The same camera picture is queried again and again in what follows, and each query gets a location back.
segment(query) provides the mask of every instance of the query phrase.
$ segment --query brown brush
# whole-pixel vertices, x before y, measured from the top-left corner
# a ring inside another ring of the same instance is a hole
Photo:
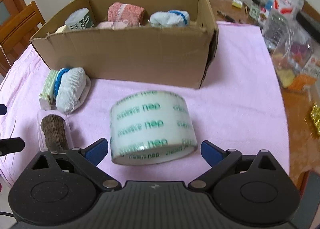
[[[41,121],[41,130],[44,132],[45,144],[51,152],[60,153],[68,150],[64,120],[61,116],[48,115]]]

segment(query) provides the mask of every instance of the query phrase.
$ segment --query black cable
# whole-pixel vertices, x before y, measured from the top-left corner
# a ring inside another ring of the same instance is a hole
[[[8,216],[8,217],[14,217],[14,215],[11,214],[11,213],[1,212],[1,211],[0,211],[0,215],[2,215],[2,216]]]

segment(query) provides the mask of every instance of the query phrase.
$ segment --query clear adhesive tape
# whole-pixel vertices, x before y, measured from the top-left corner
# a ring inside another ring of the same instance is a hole
[[[144,91],[118,101],[110,110],[112,162],[147,165],[184,157],[197,141],[183,97]]]

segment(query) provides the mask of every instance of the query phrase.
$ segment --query chair backrest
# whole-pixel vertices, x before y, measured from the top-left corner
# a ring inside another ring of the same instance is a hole
[[[7,22],[0,29],[0,45],[5,54],[12,51],[14,46],[19,43],[37,24],[45,24],[45,21],[36,5],[36,2],[32,1],[30,5],[24,8],[19,14],[14,16],[9,22]],[[0,50],[0,57],[7,59]],[[17,57],[7,57],[10,63],[3,64],[3,60],[0,61],[0,73],[4,76],[10,69],[13,62]]]

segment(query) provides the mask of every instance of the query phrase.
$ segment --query ribbed gray surface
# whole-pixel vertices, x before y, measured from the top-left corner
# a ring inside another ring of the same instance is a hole
[[[182,182],[128,182],[116,192],[104,193],[83,217],[64,225],[18,228],[51,229],[244,229],[222,216],[204,193],[187,190]],[[272,227],[293,229],[289,223]]]

